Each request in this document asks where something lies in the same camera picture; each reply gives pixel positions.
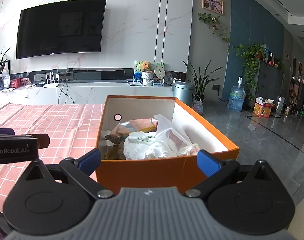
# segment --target gray cabinet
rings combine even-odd
[[[255,77],[258,91],[251,89],[251,94],[254,98],[262,97],[273,99],[273,103],[276,104],[281,92],[282,79],[283,72],[263,61],[260,61],[258,73]],[[247,104],[249,106],[253,106],[254,102],[247,100]]]

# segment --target television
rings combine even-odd
[[[69,0],[21,11],[16,59],[100,52],[106,0]]]

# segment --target silver trash can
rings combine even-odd
[[[187,82],[177,81],[173,86],[173,97],[178,98],[187,106],[192,107],[194,85]]]

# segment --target black cable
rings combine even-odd
[[[68,92],[68,90],[69,90],[69,85],[67,84],[67,82],[65,81],[65,83],[66,83],[66,85],[67,85],[67,91],[66,91],[66,95],[69,97],[69,98],[71,98],[68,94],[67,94],[67,92]]]
[[[66,105],[66,100],[67,100],[67,92],[69,91],[69,86],[67,86],[67,89],[66,89],[66,94],[65,94],[65,105]]]
[[[71,97],[70,97],[70,96],[67,94],[68,89],[69,89],[68,84],[66,84],[66,85],[67,85],[67,91],[66,91],[66,93],[64,93],[64,91],[63,91],[63,88],[64,88],[65,83],[66,83],[66,81],[63,83],[63,87],[62,87],[62,89],[60,89],[59,87],[57,87],[57,88],[61,90],[61,93],[63,92],[63,94],[65,94],[65,95],[66,95],[66,97],[65,97],[65,104],[66,104],[67,97],[69,97],[69,98],[71,98]]]
[[[62,94],[62,92],[63,92],[63,88],[64,88],[64,84],[63,84],[63,87],[62,87],[62,90],[61,90],[61,93],[60,93],[60,95],[58,96],[58,100],[57,100],[57,104],[59,105],[60,103],[59,103],[59,101],[60,101],[60,96],[61,96],[61,94]]]
[[[219,90],[218,90],[218,97],[219,97],[219,99],[220,99],[222,102],[228,102],[228,101],[229,101],[229,100],[222,100],[222,99],[220,98]]]

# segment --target reflective floor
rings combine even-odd
[[[225,106],[207,106],[203,117],[240,147],[240,164],[267,160],[295,204],[304,199],[304,117],[255,117]]]

